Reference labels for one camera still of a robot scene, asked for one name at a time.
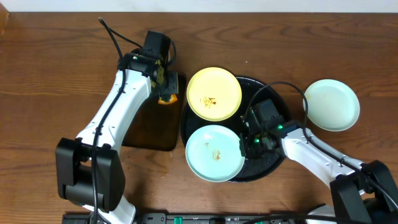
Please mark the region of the green and yellow sponge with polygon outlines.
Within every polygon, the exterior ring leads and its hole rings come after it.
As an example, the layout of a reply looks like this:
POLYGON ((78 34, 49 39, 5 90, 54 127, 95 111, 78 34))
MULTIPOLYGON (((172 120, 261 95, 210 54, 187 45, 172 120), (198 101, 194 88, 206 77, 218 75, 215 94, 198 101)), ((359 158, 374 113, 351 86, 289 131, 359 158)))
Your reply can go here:
POLYGON ((178 100, 176 94, 159 96, 158 104, 169 105, 178 100))

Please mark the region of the light blue plate front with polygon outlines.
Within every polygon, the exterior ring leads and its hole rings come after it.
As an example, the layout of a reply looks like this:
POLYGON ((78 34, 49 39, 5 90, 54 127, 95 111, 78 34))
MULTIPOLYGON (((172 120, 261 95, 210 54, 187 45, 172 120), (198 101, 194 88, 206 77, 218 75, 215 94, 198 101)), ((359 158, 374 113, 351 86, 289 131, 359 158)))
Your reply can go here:
POLYGON ((215 124, 193 132, 185 146, 185 157, 192 172, 208 182, 229 181, 245 162, 238 135, 215 124))

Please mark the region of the light blue plate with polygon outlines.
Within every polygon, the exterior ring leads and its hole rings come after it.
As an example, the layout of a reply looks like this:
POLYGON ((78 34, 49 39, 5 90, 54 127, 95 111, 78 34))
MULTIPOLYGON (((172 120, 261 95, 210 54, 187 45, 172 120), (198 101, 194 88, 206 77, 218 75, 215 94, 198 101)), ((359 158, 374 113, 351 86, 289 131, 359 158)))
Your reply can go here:
POLYGON ((323 79, 305 90, 303 102, 309 120, 327 131, 351 128, 360 115, 360 104, 355 92, 338 80, 323 79))
POLYGON ((193 132, 185 146, 185 157, 192 172, 208 182, 229 181, 245 162, 238 135, 215 124, 193 132))

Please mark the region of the yellow plate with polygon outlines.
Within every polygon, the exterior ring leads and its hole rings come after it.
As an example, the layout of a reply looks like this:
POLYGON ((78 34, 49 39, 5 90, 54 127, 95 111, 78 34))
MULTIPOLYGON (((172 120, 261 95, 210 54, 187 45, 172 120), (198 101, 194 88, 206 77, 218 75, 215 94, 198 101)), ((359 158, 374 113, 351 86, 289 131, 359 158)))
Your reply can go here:
POLYGON ((238 79, 229 71, 208 67, 191 77, 187 86, 190 109, 207 121, 223 121, 237 112, 242 101, 238 79))

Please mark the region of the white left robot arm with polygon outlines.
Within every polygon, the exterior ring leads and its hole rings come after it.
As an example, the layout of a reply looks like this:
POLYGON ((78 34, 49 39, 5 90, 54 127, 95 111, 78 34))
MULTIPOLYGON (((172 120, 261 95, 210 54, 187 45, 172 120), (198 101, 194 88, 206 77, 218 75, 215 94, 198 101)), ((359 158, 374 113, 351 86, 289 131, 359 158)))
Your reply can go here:
POLYGON ((62 138, 55 150, 60 198, 90 210, 82 223, 132 223, 136 209, 124 193, 119 158, 124 137, 141 105, 178 93, 178 76, 167 71, 168 50, 133 50, 118 62, 113 87, 95 117, 75 139, 62 138))

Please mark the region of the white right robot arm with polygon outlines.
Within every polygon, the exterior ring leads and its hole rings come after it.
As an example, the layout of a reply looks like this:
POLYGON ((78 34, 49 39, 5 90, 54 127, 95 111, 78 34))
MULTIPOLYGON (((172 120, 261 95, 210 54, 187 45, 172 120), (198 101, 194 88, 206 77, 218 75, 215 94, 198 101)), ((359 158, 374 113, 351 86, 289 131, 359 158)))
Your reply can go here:
POLYGON ((246 156, 260 150, 298 162, 331 190, 333 204, 308 213, 306 223, 397 223, 397 185, 381 161, 351 158, 313 135, 297 121, 244 122, 240 135, 246 156))

